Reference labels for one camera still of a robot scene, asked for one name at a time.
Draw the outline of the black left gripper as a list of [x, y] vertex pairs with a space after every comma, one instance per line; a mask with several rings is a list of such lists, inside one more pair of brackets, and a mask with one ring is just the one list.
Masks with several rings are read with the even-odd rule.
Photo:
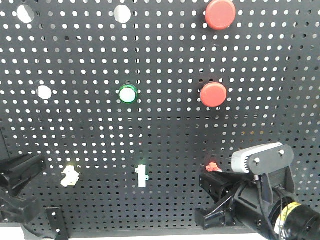
[[0, 223], [27, 225], [41, 211], [38, 199], [24, 199], [19, 193], [46, 169], [43, 155], [26, 154], [0, 161]]

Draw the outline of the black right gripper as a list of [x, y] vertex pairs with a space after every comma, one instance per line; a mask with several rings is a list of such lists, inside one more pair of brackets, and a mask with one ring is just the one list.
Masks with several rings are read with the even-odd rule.
[[[238, 183], [234, 196], [230, 191]], [[285, 226], [299, 206], [290, 166], [254, 178], [250, 173], [206, 172], [199, 176], [199, 185], [217, 202], [195, 209], [194, 221], [203, 230], [234, 227], [239, 220], [256, 233], [287, 233]]]

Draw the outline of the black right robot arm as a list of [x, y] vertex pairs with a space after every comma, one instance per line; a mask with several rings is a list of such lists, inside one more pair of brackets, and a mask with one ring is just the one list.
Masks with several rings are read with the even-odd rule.
[[203, 230], [245, 226], [267, 240], [320, 238], [320, 214], [298, 201], [290, 167], [263, 174], [207, 172], [199, 186], [214, 202], [195, 210]]

